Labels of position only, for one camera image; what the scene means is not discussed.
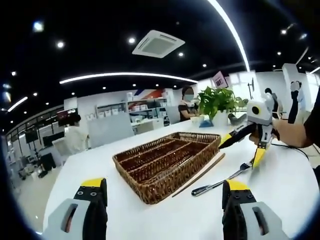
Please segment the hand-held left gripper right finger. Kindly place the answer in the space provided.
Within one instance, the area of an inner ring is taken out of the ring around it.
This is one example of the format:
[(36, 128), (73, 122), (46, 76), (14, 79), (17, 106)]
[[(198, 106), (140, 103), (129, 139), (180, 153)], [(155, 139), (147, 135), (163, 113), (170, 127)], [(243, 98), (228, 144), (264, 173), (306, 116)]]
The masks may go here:
[(222, 186), (222, 225), (225, 240), (288, 240), (282, 220), (250, 188), (227, 179)]

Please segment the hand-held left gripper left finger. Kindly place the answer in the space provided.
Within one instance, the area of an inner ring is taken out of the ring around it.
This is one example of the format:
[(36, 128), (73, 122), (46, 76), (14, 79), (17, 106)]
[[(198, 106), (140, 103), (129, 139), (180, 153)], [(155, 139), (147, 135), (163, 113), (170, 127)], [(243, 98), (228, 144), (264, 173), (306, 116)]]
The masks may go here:
[(73, 198), (65, 199), (48, 217), (44, 240), (105, 240), (107, 179), (84, 181)]

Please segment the person's right hand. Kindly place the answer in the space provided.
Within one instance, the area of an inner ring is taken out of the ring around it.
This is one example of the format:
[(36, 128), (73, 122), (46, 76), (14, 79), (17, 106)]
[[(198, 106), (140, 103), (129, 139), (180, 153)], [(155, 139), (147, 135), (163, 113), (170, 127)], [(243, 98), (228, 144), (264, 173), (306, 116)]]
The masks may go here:
[(288, 128), (288, 123), (282, 119), (273, 119), (272, 120), (273, 128), (279, 134), (279, 140), (285, 143), (286, 145), (290, 144), (290, 132)]

